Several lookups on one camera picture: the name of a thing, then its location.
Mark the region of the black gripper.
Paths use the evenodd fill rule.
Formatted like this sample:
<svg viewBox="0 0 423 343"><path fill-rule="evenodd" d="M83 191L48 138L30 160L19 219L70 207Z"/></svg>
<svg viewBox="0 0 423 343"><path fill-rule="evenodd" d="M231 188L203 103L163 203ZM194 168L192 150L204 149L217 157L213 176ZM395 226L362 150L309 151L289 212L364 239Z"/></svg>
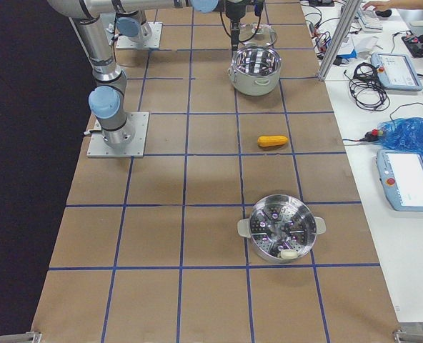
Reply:
<svg viewBox="0 0 423 343"><path fill-rule="evenodd" d="M264 9L265 0L226 0L224 2L225 14L230 21L230 38L232 51L239 49L240 22L245 17L247 9L251 8L255 16L260 17Z"/></svg>

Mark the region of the person hand at desk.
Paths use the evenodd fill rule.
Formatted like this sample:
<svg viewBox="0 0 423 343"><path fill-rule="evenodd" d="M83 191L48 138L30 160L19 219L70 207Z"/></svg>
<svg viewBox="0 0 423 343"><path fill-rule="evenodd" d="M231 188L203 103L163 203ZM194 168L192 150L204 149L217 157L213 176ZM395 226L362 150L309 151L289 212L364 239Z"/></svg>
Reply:
<svg viewBox="0 0 423 343"><path fill-rule="evenodd" d="M363 10L386 11L394 7L393 1L368 1L363 6Z"/></svg>

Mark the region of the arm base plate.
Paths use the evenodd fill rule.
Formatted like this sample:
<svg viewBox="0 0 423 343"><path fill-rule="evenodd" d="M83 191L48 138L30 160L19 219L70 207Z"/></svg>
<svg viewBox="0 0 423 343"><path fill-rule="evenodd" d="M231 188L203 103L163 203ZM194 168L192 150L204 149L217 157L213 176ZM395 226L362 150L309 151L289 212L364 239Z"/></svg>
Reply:
<svg viewBox="0 0 423 343"><path fill-rule="evenodd" d="M142 158L146 146L149 112L127 112L118 131L106 131L95 121L86 155L89 158Z"/></svg>
<svg viewBox="0 0 423 343"><path fill-rule="evenodd" d="M119 50L147 50L159 49L161 43L161 22L117 21L119 37L116 49Z"/></svg>

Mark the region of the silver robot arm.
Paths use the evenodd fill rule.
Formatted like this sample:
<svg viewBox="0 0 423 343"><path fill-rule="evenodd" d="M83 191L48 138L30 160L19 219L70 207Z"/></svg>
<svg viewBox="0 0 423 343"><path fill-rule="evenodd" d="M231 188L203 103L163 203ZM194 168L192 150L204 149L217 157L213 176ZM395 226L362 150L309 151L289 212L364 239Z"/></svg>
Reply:
<svg viewBox="0 0 423 343"><path fill-rule="evenodd" d="M226 35L230 38L232 52L236 52L240 44L252 39L240 39L240 21L245 17L248 6L254 7L254 14L258 18L256 31L259 30L264 1L185 1L186 6L192 6L201 13L218 11ZM148 31L144 28L146 16L143 11L125 11L121 4L116 7L114 30L132 41L142 42L148 39Z"/></svg>
<svg viewBox="0 0 423 343"><path fill-rule="evenodd" d="M126 75L118 66L100 16L129 15L149 9L180 9L191 6L201 13L223 7L223 1L50 1L58 13L70 18L81 40L97 88L89 95L89 106L101 127L104 143L114 148L129 144L136 129L124 111Z"/></svg>

